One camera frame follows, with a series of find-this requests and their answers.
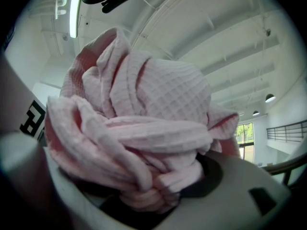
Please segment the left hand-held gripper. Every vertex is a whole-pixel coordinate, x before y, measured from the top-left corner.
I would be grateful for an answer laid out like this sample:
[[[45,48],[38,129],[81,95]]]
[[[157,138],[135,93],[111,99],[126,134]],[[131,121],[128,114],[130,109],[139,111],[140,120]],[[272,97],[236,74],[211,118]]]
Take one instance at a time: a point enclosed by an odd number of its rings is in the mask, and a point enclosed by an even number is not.
[[[46,108],[0,56],[0,134],[18,131],[38,138],[45,114]]]

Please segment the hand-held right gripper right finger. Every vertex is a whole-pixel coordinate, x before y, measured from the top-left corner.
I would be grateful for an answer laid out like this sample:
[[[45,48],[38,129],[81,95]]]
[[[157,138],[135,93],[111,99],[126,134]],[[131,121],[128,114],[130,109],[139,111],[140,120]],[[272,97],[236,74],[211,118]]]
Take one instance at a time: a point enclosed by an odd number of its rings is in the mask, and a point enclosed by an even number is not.
[[[154,230],[261,230],[291,197],[268,172],[210,151],[205,177],[180,193],[180,204]]]

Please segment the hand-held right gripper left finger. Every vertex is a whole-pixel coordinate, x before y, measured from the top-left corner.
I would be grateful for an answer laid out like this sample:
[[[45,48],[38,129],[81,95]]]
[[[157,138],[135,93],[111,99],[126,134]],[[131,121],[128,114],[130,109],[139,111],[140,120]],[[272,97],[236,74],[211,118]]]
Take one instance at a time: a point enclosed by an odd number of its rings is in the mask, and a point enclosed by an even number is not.
[[[134,230],[97,208],[31,136],[0,135],[0,230]]]

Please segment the pink garment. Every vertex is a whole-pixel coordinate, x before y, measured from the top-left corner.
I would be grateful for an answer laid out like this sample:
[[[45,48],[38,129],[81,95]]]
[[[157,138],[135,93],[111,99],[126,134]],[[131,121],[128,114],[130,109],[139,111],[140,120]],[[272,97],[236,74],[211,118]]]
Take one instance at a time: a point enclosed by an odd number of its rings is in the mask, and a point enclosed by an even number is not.
[[[198,155],[240,157],[238,113],[211,102],[192,64],[132,50],[112,28],[88,43],[49,97],[50,156],[67,174],[119,191],[138,212],[163,214],[204,178]]]

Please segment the large window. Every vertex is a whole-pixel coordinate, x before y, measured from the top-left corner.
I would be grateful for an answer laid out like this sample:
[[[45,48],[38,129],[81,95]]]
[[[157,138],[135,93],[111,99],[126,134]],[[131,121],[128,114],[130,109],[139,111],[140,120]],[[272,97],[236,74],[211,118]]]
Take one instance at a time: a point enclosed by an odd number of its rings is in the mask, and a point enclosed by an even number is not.
[[[241,159],[253,163],[254,161],[254,129],[253,124],[238,125],[236,140],[239,146]]]

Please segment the dark curved railing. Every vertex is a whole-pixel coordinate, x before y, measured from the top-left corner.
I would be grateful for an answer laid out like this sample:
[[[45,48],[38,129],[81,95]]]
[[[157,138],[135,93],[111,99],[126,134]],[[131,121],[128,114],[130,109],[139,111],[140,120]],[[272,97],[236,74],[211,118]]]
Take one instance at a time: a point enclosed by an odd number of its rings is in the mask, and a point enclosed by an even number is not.
[[[281,183],[291,191],[307,180],[307,153],[276,165],[262,167],[271,176],[282,175]]]

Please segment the black balcony railing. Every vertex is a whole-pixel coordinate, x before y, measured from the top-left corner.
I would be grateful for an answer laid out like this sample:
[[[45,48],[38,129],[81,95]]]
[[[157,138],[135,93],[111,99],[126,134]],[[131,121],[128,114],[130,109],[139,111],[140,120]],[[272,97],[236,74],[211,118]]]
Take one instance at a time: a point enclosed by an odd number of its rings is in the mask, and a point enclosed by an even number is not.
[[[301,142],[307,136],[307,120],[266,129],[267,139],[280,142]]]

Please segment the long ceiling light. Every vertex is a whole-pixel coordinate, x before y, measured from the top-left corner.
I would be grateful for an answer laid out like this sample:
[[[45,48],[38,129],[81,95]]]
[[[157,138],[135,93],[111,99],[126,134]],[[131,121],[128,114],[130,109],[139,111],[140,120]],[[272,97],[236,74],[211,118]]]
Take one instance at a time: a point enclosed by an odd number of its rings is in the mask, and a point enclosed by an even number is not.
[[[71,0],[69,14],[69,33],[71,38],[77,37],[79,9],[81,0]]]

